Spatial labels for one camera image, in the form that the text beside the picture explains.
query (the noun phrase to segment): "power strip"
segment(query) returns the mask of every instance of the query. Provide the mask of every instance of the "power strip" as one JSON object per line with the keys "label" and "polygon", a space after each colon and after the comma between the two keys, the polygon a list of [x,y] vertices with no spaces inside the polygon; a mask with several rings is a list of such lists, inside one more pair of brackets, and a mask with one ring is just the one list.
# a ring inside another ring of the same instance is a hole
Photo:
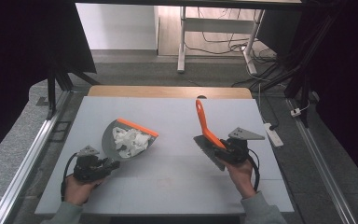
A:
{"label": "power strip", "polygon": [[272,145],[275,147],[281,147],[283,146],[283,142],[281,138],[278,136],[277,132],[275,130],[270,130],[269,127],[271,127],[270,123],[265,123],[264,127],[266,128],[266,132],[268,134],[269,140],[271,140]]}

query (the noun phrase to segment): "dustpan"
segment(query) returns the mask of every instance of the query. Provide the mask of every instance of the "dustpan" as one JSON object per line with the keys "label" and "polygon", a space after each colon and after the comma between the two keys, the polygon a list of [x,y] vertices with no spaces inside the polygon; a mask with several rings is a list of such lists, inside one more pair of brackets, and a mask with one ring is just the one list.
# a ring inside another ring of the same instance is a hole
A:
{"label": "dustpan", "polygon": [[139,154],[132,156],[130,158],[121,157],[118,150],[116,150],[117,144],[115,143],[115,138],[112,135],[112,131],[116,127],[123,129],[125,131],[129,131],[130,129],[135,129],[137,131],[140,131],[142,134],[150,135],[150,138],[148,139],[147,147],[150,147],[158,137],[158,133],[156,133],[150,129],[147,129],[146,127],[143,127],[137,123],[131,122],[126,119],[114,120],[106,127],[106,129],[103,133],[103,139],[102,139],[103,152],[105,153],[106,157],[111,158],[114,161],[130,161],[133,158],[139,156],[140,154],[142,154],[146,151],[146,150],[144,150],[144,151],[140,152]]}

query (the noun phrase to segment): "wooden table edge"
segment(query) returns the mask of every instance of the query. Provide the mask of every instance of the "wooden table edge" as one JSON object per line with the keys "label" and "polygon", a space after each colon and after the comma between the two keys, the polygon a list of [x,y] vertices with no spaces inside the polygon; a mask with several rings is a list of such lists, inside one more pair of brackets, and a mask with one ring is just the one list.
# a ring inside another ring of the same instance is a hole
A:
{"label": "wooden table edge", "polygon": [[228,87],[165,87],[165,86],[109,86],[96,85],[89,89],[88,96],[146,97],[146,98],[197,98],[252,99],[246,88]]}

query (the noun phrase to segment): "table surface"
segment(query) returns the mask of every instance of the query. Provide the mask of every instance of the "table surface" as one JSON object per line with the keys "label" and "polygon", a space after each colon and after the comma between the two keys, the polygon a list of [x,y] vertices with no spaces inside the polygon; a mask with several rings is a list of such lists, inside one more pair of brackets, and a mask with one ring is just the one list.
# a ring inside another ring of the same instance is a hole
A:
{"label": "table surface", "polygon": [[[247,89],[94,86],[81,104],[35,212],[56,212],[60,200],[51,195],[60,192],[62,171],[69,157],[91,145],[102,152],[103,158],[101,136],[111,121],[122,117],[157,131],[159,137],[145,153],[122,162],[120,168],[92,192],[84,205],[85,213],[108,216],[243,214],[241,196],[228,173],[218,170],[192,139],[200,135],[195,108],[195,97],[200,94],[208,97],[202,102],[208,125],[217,136],[225,138],[238,126],[266,135],[255,100],[250,99]],[[237,99],[228,99],[230,94],[236,94]],[[293,211],[269,140],[249,141],[249,148],[256,151],[261,160],[259,189],[266,200],[283,212]]]}

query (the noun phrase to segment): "orange handle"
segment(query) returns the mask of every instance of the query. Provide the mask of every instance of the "orange handle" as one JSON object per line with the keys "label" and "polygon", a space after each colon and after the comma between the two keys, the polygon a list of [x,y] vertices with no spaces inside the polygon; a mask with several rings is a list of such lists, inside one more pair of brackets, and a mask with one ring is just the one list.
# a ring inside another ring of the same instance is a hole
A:
{"label": "orange handle", "polygon": [[206,118],[205,118],[205,113],[204,113],[204,110],[203,110],[201,100],[196,100],[196,108],[197,108],[197,114],[199,115],[202,134],[209,141],[211,141],[213,144],[215,144],[215,145],[217,145],[217,146],[219,146],[221,148],[226,148],[225,145],[223,145],[223,143],[220,142],[220,140],[216,136],[214,136],[214,134],[211,131],[209,131],[209,129],[208,129],[207,125],[206,125]]}

